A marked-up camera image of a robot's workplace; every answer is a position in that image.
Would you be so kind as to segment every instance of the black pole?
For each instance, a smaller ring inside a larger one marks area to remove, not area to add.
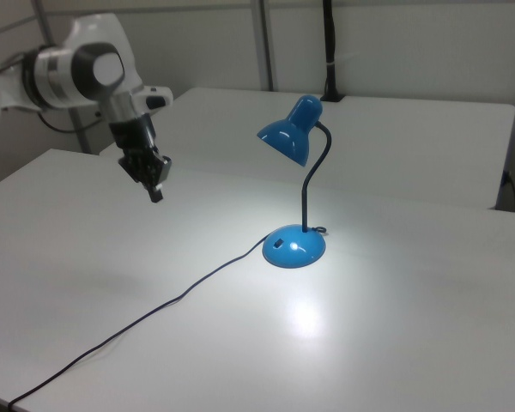
[[[307,227],[307,186],[309,185],[309,181],[311,180],[312,175],[315,174],[318,167],[330,151],[330,146],[332,145],[332,135],[326,126],[320,122],[317,122],[315,127],[322,130],[326,135],[326,146],[324,147],[323,153],[320,155],[317,162],[312,166],[311,170],[307,174],[307,177],[303,182],[303,187],[301,188],[301,226],[304,233],[309,230],[309,227]]]
[[[334,16],[332,15],[332,0],[323,0],[324,13],[324,41],[326,49],[326,86],[322,101],[338,102],[344,94],[339,94],[336,89],[336,29],[334,28]]]

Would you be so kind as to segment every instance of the black cable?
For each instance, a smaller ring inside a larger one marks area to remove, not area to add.
[[[42,113],[37,113],[38,114],[38,117],[40,118],[40,120],[42,121],[43,124],[45,124],[47,127],[49,127],[50,129],[52,129],[53,131],[57,131],[59,133],[78,133],[79,131],[85,131],[91,127],[94,127],[96,124],[99,124],[101,123],[101,119],[98,119],[98,120],[95,120],[94,122],[88,124],[87,126],[83,126],[81,127],[80,129],[73,129],[73,130],[64,130],[64,129],[58,129],[57,127],[55,126],[52,126],[51,124],[49,124],[44,116],[42,116]]]
[[[84,352],[83,354],[81,354],[80,356],[78,356],[76,359],[74,359],[71,363],[69,363],[66,367],[64,367],[63,369],[61,369],[59,372],[55,373],[54,375],[52,375],[50,378],[48,378],[47,380],[45,380],[44,382],[42,382],[40,385],[38,386],[35,386],[33,389],[31,389],[30,391],[28,392],[25,392],[24,394],[22,394],[20,397],[17,397],[16,399],[14,399],[13,401],[11,401],[10,403],[8,403],[8,411],[13,411],[13,407],[16,403],[18,403],[19,401],[21,401],[22,399],[25,399],[26,397],[29,397],[30,395],[32,395],[33,393],[35,393],[37,390],[43,388],[44,386],[48,385],[50,382],[52,382],[54,379],[58,378],[59,376],[61,376],[63,373],[67,372],[71,367],[73,367],[76,363],[78,363],[79,361],[81,361],[83,358],[85,358],[86,356],[88,356],[89,354],[92,354],[93,352],[95,352],[96,350],[104,347],[105,345],[107,345],[110,341],[112,341],[113,339],[119,337],[120,335],[122,335],[124,332],[126,332],[127,330],[133,328],[135,325],[139,324],[141,321],[143,321],[144,319],[148,318],[149,316],[157,313],[159,310],[161,309],[164,309],[165,307],[167,306],[170,306],[174,303],[177,303],[179,302],[180,300],[182,300],[192,289],[194,289],[196,286],[198,286],[200,283],[204,282],[206,279],[208,279],[209,277],[211,277],[213,274],[215,274],[216,272],[219,272],[220,270],[222,270],[223,268],[227,267],[229,264],[233,264],[243,258],[245,258],[246,256],[248,256],[250,253],[252,253],[254,251],[254,249],[256,249],[259,245],[261,245],[265,239],[267,239],[267,236],[263,236],[254,246],[251,247],[251,249],[249,251],[247,251],[244,255],[240,255],[238,257],[236,257],[235,259],[232,259],[232,260],[229,260],[227,263],[221,265],[219,268],[215,269],[215,270],[212,270],[211,272],[209,272],[206,276],[203,276],[201,277],[198,281],[194,282],[192,285],[189,286],[189,288],[187,288],[187,290],[185,290],[180,296],[178,296],[177,298],[173,298],[171,300],[169,300],[168,302],[166,303],[163,303],[162,305],[160,306],[157,306],[155,309],[153,309],[152,311],[150,312],[147,312],[146,314],[144,314],[143,316],[141,316],[139,319],[137,319],[136,321],[132,322],[131,324],[129,324],[128,326],[126,326],[125,328],[123,328],[122,330],[119,330],[117,333],[115,333],[114,335],[108,337],[105,341],[103,341],[102,343],[100,343],[99,345],[97,346],[94,346],[93,348],[91,348],[90,350],[87,350],[86,352]]]
[[[506,182],[512,187],[513,190],[513,199],[515,201],[515,183],[513,182],[512,175],[510,173],[506,176]]]
[[[16,64],[22,63],[24,58],[25,53],[16,53],[13,56],[10,56],[0,64],[0,73],[6,71],[10,67],[15,66]]]

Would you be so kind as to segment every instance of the lamp base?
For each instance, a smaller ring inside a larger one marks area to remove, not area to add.
[[[322,234],[309,229],[303,232],[301,225],[276,229],[264,242],[264,258],[281,268],[301,268],[323,256],[326,242]]]

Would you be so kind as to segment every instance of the blue desk lamp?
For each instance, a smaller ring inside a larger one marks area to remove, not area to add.
[[[307,226],[307,186],[332,144],[330,131],[318,121],[322,112],[319,99],[311,95],[302,96],[287,118],[264,127],[257,134],[261,140],[302,166],[306,165],[309,156],[311,129],[317,127],[326,135],[326,147],[301,188],[301,225],[281,227],[264,242],[265,259],[282,268],[301,268],[312,264],[323,256],[326,249],[322,235],[326,229]]]

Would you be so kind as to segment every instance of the power cord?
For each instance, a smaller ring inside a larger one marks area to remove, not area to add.
[[[509,184],[512,187],[513,202],[515,203],[515,182],[513,182],[512,173],[508,170],[504,170],[501,176],[501,187],[504,187],[506,184]]]
[[[314,227],[313,228],[314,230],[317,230],[318,232],[320,233],[325,233],[326,229],[324,229],[323,227]],[[235,262],[238,262],[239,260],[245,258],[246,256],[248,256],[250,253],[252,253],[254,251],[254,249],[256,249],[259,245],[261,245],[265,239],[267,239],[267,236],[263,236],[254,246],[251,247],[251,249],[249,251],[247,251],[244,255],[240,255],[238,257],[236,257],[235,259],[232,259],[232,260],[229,260],[227,263],[221,265],[220,267],[218,267],[217,269],[215,270],[212,270],[211,272],[209,272],[206,276],[203,276],[201,277],[198,281],[194,282],[192,285],[190,285],[180,296],[178,296],[177,298],[173,298],[171,300],[169,300],[168,302],[166,303],[163,303],[162,305],[160,306],[157,306],[155,309],[153,309],[152,311],[150,312],[147,312],[146,314],[144,314],[143,316],[141,316],[139,319],[137,319],[136,321],[132,322],[131,324],[129,324],[128,326],[126,326],[125,328],[123,328],[122,330],[119,330],[117,333],[115,333],[114,335],[108,337],[105,341],[103,341],[102,343],[100,343],[99,345],[97,346],[94,346],[93,348],[87,350],[86,352],[84,352],[83,354],[81,354],[80,356],[78,356],[76,359],[74,359],[71,363],[69,363],[66,367],[64,367],[63,369],[61,369],[59,372],[55,373],[54,375],[52,375],[50,378],[48,378],[47,380],[45,380],[44,382],[42,382],[40,385],[37,385],[35,386],[33,389],[31,389],[30,391],[28,392],[25,392],[24,394],[22,394],[21,396],[17,397],[16,399],[14,399],[13,401],[11,401],[10,403],[8,403],[8,411],[13,411],[13,407],[16,403],[18,403],[19,401],[21,401],[22,399],[25,399],[26,397],[29,397],[30,395],[32,395],[33,393],[35,393],[37,390],[43,388],[44,386],[48,385],[50,382],[52,382],[54,379],[58,378],[59,376],[61,376],[63,373],[67,372],[70,368],[72,368],[76,363],[78,363],[79,361],[81,361],[83,358],[85,358],[86,356],[88,356],[89,354],[92,354],[93,352],[95,352],[96,350],[100,349],[100,348],[103,348],[105,345],[107,345],[110,341],[112,341],[113,339],[119,337],[120,335],[122,335],[124,332],[126,332],[127,330],[133,328],[134,326],[136,326],[137,324],[139,324],[140,322],[142,322],[144,319],[148,318],[149,316],[153,315],[154,313],[157,313],[158,311],[164,309],[165,307],[167,306],[170,306],[174,303],[177,303],[179,302],[180,300],[182,300],[192,289],[194,289],[196,286],[198,286],[200,283],[204,282],[206,279],[208,279],[209,277],[211,277],[213,274],[215,274],[216,272],[224,269],[225,267],[227,267],[229,264],[233,264]]]
[[[88,124],[87,126],[81,127],[80,129],[64,130],[64,129],[58,129],[57,127],[49,124],[47,122],[47,120],[44,118],[44,116],[42,116],[42,113],[38,112],[37,114],[38,114],[39,119],[42,121],[43,124],[45,124],[46,127],[52,129],[53,131],[56,131],[56,132],[59,132],[59,133],[65,133],[65,134],[68,134],[68,133],[78,133],[80,131],[85,131],[85,130],[90,129],[90,128],[94,127],[95,125],[97,125],[97,124],[102,122],[101,119],[97,119],[94,122]]]

